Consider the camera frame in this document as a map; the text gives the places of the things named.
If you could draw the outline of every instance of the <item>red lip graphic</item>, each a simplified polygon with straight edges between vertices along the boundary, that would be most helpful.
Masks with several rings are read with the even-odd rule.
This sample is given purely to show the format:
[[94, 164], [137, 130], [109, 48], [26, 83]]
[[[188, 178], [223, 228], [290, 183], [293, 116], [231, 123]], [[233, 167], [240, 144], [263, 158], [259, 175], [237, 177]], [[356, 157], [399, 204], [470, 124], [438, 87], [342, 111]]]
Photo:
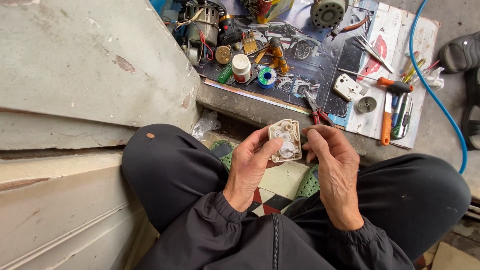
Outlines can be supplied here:
[[[385, 43], [385, 40], [382, 38], [382, 35], [378, 35], [377, 40], [375, 41], [373, 47], [377, 49], [377, 51], [380, 53], [383, 59], [385, 59], [385, 57], [387, 56], [387, 44]], [[382, 63], [380, 63], [372, 55], [370, 55], [370, 58], [368, 59], [367, 64], [362, 69], [360, 74], [368, 76], [374, 72], [377, 72], [381, 66], [382, 66]], [[361, 76], [357, 77], [357, 80], [359, 81], [363, 79], [364, 77], [361, 77]]]

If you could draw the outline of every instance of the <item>red-handled pliers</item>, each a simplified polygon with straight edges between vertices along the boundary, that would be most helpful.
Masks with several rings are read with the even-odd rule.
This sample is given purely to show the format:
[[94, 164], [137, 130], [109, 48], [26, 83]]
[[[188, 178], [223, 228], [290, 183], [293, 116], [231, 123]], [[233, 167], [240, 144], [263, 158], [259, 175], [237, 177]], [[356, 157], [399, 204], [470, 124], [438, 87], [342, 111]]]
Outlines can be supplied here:
[[313, 117], [313, 124], [317, 125], [320, 124], [320, 118], [327, 122], [327, 125], [331, 127], [335, 127], [335, 123], [333, 123], [332, 119], [328, 117], [328, 115], [324, 112], [323, 108], [320, 108], [317, 105], [317, 102], [310, 96], [310, 94], [305, 91], [305, 95], [307, 97], [308, 103], [310, 104], [312, 108], [312, 113], [310, 115]]

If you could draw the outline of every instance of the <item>wrinkled hand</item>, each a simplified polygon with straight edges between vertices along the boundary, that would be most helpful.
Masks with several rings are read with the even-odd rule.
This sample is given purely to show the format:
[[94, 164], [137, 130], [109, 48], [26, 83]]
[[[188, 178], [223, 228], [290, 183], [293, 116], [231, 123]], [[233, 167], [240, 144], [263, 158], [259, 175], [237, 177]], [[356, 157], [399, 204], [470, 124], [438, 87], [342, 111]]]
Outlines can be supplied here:
[[281, 137], [268, 141], [266, 126], [252, 133], [233, 150], [230, 175], [223, 195], [235, 210], [243, 212], [250, 206], [265, 169], [283, 164], [268, 160], [282, 145]]
[[318, 157], [320, 199], [332, 224], [352, 231], [363, 226], [357, 197], [360, 157], [339, 129], [315, 125], [302, 129], [308, 142], [307, 162]]

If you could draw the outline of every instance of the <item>plastic bag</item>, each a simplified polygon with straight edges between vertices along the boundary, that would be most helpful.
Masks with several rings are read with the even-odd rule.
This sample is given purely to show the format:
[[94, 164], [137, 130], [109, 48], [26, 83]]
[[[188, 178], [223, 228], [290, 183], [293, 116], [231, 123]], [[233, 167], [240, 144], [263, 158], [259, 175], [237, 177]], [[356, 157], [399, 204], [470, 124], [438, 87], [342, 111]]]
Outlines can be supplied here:
[[205, 132], [217, 130], [221, 127], [220, 121], [217, 120], [217, 113], [216, 111], [210, 111], [204, 109], [202, 112], [202, 116], [193, 127], [192, 136], [195, 139], [200, 139], [203, 137]]

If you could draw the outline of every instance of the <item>green slipper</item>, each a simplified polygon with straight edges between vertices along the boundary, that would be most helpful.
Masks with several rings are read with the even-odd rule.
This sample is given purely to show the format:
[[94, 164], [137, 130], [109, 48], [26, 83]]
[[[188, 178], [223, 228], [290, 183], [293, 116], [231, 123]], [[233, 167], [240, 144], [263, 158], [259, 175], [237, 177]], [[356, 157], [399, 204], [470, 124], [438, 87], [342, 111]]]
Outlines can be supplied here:
[[232, 166], [233, 144], [227, 140], [218, 140], [212, 144], [210, 150], [230, 170]]
[[295, 199], [298, 197], [310, 197], [315, 192], [320, 190], [320, 186], [318, 185], [318, 164], [313, 166], [304, 176], [302, 181], [300, 182], [299, 188], [297, 190], [297, 194], [295, 195]]

